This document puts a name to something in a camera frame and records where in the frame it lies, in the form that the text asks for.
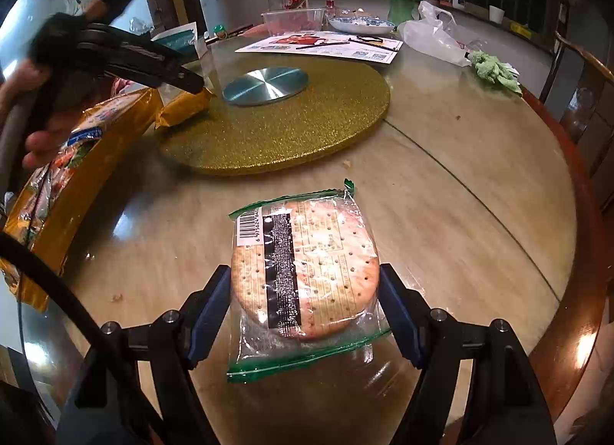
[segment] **wooden table edge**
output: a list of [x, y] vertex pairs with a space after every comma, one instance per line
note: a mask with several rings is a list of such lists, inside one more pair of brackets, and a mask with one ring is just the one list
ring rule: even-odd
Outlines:
[[558, 140], [575, 195], [577, 230], [572, 271], [552, 322], [529, 355], [555, 421], [584, 374], [601, 325], [607, 291], [606, 238], [601, 210], [575, 145], [544, 104], [522, 89], [524, 101]]

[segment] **wooden chair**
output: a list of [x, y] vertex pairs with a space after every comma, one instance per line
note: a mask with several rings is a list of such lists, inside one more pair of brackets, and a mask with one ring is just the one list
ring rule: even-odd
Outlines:
[[561, 126], [577, 145], [597, 200], [605, 209], [614, 198], [614, 75], [593, 54], [555, 32], [558, 48], [539, 100], [545, 103], [566, 50], [584, 61], [582, 75]]

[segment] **round cracker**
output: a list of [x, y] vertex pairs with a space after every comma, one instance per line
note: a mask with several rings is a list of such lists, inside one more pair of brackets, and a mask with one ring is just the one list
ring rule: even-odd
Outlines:
[[[380, 278], [358, 207], [334, 197], [288, 201], [273, 212], [290, 213], [300, 304], [300, 327], [281, 334], [312, 340], [343, 329], [372, 302]], [[264, 246], [234, 247], [231, 281], [241, 306], [268, 328]]]

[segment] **green towel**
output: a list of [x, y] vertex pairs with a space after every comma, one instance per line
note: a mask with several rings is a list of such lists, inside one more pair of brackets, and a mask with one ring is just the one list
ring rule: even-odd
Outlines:
[[517, 76], [495, 56], [478, 50], [469, 54], [469, 60], [480, 78], [491, 83], [500, 83], [512, 92], [522, 95]]

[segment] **gold glitter turntable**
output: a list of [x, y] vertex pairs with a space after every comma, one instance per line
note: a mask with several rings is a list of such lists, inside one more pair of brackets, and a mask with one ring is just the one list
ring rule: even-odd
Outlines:
[[[357, 142], [384, 116], [390, 89], [367, 64], [287, 54], [234, 53], [237, 37], [212, 49], [209, 69], [217, 97], [203, 111], [160, 134], [160, 151], [204, 173], [243, 175], [321, 158]], [[254, 69], [288, 66], [309, 76], [293, 97], [254, 107], [230, 105], [224, 86]]]

